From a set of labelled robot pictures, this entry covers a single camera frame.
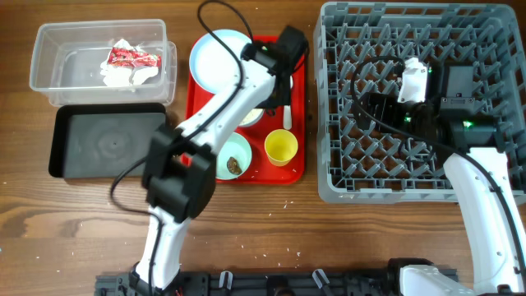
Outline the yellow plastic cup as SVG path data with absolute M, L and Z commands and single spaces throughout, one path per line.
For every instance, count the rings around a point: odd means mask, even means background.
M 264 148 L 269 162 L 277 167 L 288 164 L 298 152 L 298 140 L 288 130 L 277 129 L 268 134 Z

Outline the white napkin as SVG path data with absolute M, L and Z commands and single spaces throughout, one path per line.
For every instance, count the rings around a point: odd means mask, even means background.
M 131 46 L 125 39 L 120 39 L 112 48 L 131 49 L 147 53 L 140 46 Z M 115 67 L 107 64 L 108 56 L 100 64 L 100 74 L 103 76 L 103 83 L 109 87 L 143 85 L 148 79 L 157 76 L 162 66 L 161 64 L 160 67 Z

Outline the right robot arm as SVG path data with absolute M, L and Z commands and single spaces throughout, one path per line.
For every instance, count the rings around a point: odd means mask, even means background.
M 497 118 L 479 113 L 473 67 L 429 67 L 393 56 L 401 87 L 397 96 L 350 94 L 361 129 L 370 126 L 423 141 L 436 152 L 457 197 L 473 259 L 473 288 L 410 263 L 394 275 L 402 295 L 523 295 L 525 230 L 510 186 L 504 136 Z

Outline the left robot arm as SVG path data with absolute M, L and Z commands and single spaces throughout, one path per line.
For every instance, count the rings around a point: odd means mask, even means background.
M 231 86 L 175 129 L 154 133 L 142 177 L 152 217 L 144 256 L 130 274 L 138 293 L 162 295 L 173 283 L 188 226 L 214 194 L 220 150 L 250 111 L 290 103 L 289 80 L 307 47 L 292 26 L 275 42 L 246 44 L 234 58 L 240 70 Z

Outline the white bowl with rice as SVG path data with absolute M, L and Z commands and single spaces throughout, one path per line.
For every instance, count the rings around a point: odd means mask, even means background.
M 263 109 L 253 109 L 245 116 L 245 118 L 238 125 L 239 127 L 250 127 L 256 124 L 263 116 Z

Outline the mint green bowl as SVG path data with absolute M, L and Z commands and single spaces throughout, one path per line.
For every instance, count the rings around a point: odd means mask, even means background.
M 240 175 L 231 174 L 227 170 L 227 160 L 234 157 L 242 168 Z M 232 180 L 241 177 L 250 167 L 252 151 L 249 142 L 238 133 L 233 133 L 223 145 L 217 157 L 216 178 L 218 180 Z

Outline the red snack wrapper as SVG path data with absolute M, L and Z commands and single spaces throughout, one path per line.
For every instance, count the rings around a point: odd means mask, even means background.
M 115 67 L 160 67 L 162 59 L 156 54 L 112 48 L 107 64 Z

